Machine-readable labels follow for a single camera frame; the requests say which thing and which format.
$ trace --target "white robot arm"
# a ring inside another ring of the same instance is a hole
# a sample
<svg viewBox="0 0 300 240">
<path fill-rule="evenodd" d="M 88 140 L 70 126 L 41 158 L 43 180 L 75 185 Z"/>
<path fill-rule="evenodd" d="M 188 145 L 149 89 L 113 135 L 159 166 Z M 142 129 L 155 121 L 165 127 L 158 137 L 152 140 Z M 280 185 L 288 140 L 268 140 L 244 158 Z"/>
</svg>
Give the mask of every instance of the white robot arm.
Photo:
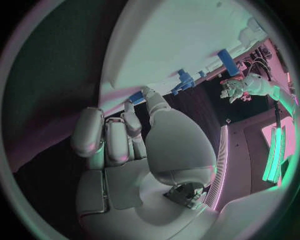
<svg viewBox="0 0 300 240">
<path fill-rule="evenodd" d="M 240 98 L 244 92 L 250 95 L 265 96 L 269 95 L 272 99 L 279 101 L 291 116 L 295 115 L 298 109 L 294 99 L 273 81 L 267 81 L 261 75 L 250 73 L 243 80 L 229 79 L 222 83 L 224 90 L 221 98 L 228 98 L 233 103 Z"/>
</svg>

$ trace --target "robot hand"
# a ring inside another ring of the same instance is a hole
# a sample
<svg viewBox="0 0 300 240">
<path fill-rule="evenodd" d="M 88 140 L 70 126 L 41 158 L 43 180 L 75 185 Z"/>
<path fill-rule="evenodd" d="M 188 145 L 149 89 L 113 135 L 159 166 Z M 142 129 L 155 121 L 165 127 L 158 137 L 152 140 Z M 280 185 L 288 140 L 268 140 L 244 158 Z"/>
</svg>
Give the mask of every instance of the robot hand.
<svg viewBox="0 0 300 240">
<path fill-rule="evenodd" d="M 233 103 L 236 99 L 240 98 L 244 92 L 250 95 L 265 96 L 270 95 L 274 100 L 279 99 L 280 88 L 272 82 L 267 81 L 262 76 L 250 73 L 242 80 L 228 79 L 221 82 L 224 90 L 221 92 L 221 98 L 229 98 L 229 102 Z"/>
</svg>

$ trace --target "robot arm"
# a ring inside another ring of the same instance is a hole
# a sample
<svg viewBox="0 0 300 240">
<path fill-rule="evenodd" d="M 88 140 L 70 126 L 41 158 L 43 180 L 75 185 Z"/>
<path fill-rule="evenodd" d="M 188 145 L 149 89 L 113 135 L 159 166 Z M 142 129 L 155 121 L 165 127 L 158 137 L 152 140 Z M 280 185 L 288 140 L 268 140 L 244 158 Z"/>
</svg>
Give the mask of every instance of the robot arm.
<svg viewBox="0 0 300 240">
<path fill-rule="evenodd" d="M 248 92 L 250 95 L 269 95 L 275 101 L 279 101 L 291 116 L 294 116 L 295 111 L 298 109 L 296 102 L 287 92 L 274 82 L 267 81 L 264 77 L 255 73 L 250 73 L 243 80 L 229 79 L 221 84 L 224 90 L 221 92 L 220 97 L 229 97 L 230 103 L 240 98 L 244 92 Z"/>
</svg>

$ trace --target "purple light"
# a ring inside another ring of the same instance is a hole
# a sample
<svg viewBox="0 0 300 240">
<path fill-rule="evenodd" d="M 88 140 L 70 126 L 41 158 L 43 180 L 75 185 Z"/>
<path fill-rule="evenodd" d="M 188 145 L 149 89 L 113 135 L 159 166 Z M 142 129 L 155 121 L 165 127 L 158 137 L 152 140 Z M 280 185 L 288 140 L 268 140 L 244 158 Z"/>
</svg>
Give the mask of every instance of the purple light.
<svg viewBox="0 0 300 240">
<path fill-rule="evenodd" d="M 222 181 L 221 181 L 221 188 L 220 191 L 218 192 L 218 196 L 217 199 L 215 201 L 213 210 L 216 210 L 217 205 L 219 203 L 220 200 L 220 196 L 223 190 L 223 186 L 224 186 L 224 180 L 225 180 L 225 175 L 226 175 L 226 170 L 227 170 L 227 160 L 228 160 L 228 153 L 229 153 L 229 139 L 228 139 L 228 126 L 225 126 L 225 135 L 226 135 L 226 158 L 225 158 L 225 168 L 224 168 L 224 173 L 222 175 Z"/>
</svg>

